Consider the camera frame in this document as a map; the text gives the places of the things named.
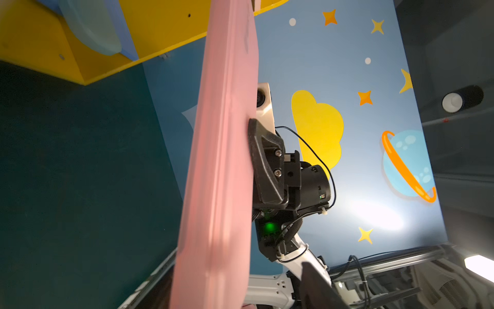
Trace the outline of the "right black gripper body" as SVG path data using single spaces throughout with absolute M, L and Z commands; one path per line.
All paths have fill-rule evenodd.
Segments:
M 329 203 L 331 190 L 328 177 L 319 165 L 301 161 L 298 151 L 284 155 L 286 209 L 313 211 Z

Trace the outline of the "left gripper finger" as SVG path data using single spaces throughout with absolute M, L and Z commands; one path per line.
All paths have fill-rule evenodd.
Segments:
M 305 309 L 349 308 L 312 264 L 303 262 L 300 284 L 301 307 Z

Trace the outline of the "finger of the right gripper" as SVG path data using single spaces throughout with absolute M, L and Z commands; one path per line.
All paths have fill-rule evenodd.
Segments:
M 248 121 L 248 145 L 253 166 L 253 208 L 285 209 L 288 202 L 283 139 L 251 118 Z

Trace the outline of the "pink pencil case bottom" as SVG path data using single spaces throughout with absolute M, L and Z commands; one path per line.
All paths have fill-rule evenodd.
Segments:
M 171 308 L 240 308 L 250 273 L 259 49 L 250 1 L 212 1 Z

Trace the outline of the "green pencil case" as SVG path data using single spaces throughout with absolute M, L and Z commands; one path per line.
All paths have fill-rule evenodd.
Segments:
M 122 51 L 107 1 L 60 0 L 58 5 L 69 29 L 82 44 L 106 56 Z

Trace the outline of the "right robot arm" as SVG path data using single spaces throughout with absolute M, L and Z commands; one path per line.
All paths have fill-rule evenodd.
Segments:
M 298 235 L 303 219 L 330 209 L 331 183 L 319 165 L 301 161 L 298 151 L 287 153 L 283 139 L 257 119 L 248 123 L 253 166 L 252 221 L 260 253 L 285 271 L 251 275 L 245 304 L 293 308 L 305 263 L 331 283 L 323 258 L 312 253 Z

